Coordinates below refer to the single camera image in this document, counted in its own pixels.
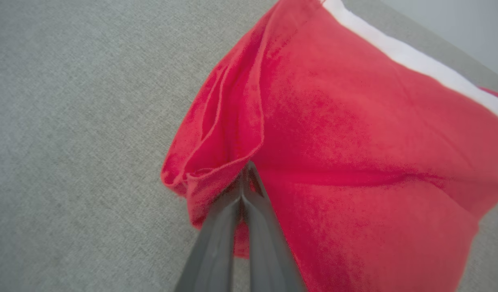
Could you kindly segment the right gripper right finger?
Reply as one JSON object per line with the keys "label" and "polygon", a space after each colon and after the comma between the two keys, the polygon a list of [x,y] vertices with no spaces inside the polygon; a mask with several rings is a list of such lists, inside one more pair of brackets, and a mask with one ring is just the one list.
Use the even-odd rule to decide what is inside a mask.
{"label": "right gripper right finger", "polygon": [[305,292],[298,266],[252,161],[242,170],[242,204],[249,228],[251,291]]}

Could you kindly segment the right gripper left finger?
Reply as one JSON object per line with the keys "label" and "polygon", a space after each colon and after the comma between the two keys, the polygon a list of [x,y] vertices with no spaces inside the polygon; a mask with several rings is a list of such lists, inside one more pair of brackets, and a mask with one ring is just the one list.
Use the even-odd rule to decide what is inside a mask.
{"label": "right gripper left finger", "polygon": [[175,292],[230,292],[234,235],[241,218],[243,172],[212,203],[174,288]]}

